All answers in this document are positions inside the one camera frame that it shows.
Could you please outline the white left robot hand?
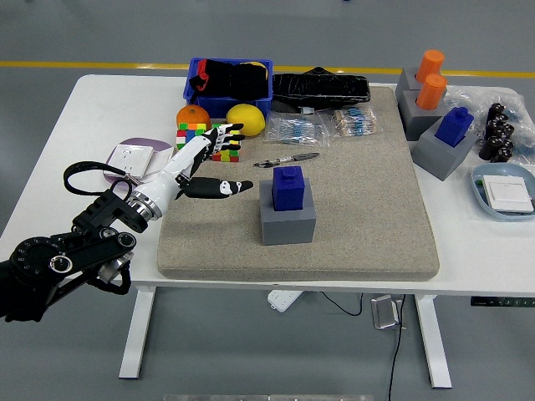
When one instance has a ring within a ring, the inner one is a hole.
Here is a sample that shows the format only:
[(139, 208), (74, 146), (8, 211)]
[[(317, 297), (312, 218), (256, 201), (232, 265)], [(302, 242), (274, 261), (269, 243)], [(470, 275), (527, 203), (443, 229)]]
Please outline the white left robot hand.
[(238, 150), (237, 143), (245, 138), (239, 131), (242, 124), (223, 124), (190, 140), (179, 150), (155, 180), (137, 186), (128, 204), (148, 215), (150, 220), (161, 218), (170, 203), (186, 195), (198, 199), (224, 199), (253, 187), (250, 180), (232, 181), (195, 177), (200, 165), (220, 150)]

